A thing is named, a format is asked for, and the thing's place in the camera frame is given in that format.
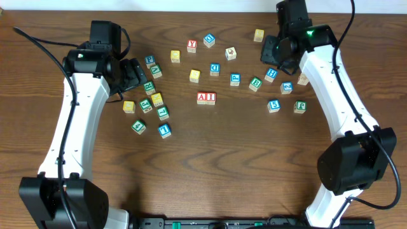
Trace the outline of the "blue 2 block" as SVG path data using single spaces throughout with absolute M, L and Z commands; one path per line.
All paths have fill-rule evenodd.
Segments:
M 282 82 L 280 86 L 281 94 L 290 94 L 293 91 L 293 84 L 290 81 Z

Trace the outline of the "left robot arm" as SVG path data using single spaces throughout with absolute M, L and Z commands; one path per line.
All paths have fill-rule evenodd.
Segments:
M 52 144 L 36 177 L 23 177 L 20 198 L 38 228 L 137 228 L 92 183 L 93 148 L 108 98 L 147 82 L 137 59 L 111 50 L 71 50 L 62 62 L 64 98 Z

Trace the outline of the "red A block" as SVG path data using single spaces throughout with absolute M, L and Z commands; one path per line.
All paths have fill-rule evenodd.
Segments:
M 207 103 L 207 93 L 197 92 L 197 104 L 206 104 L 206 103 Z

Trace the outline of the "red I block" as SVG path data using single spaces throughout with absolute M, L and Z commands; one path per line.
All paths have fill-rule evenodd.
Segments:
M 206 93 L 206 104 L 208 104 L 208 105 L 216 104 L 216 93 L 214 93 L 214 92 Z

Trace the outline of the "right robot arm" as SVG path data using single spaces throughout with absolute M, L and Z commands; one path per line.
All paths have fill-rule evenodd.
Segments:
M 321 187 L 305 211 L 305 224 L 313 228 L 341 226 L 353 201 L 387 210 L 401 197 L 401 181 L 391 159 L 396 134 L 392 128 L 380 128 L 360 100 L 343 66 L 340 43 L 328 25 L 282 25 L 277 36 L 265 38 L 261 51 L 263 63 L 284 72 L 301 71 L 328 121 L 332 144 L 317 161 Z M 388 205 L 359 200 L 387 167 L 396 179 L 395 199 Z

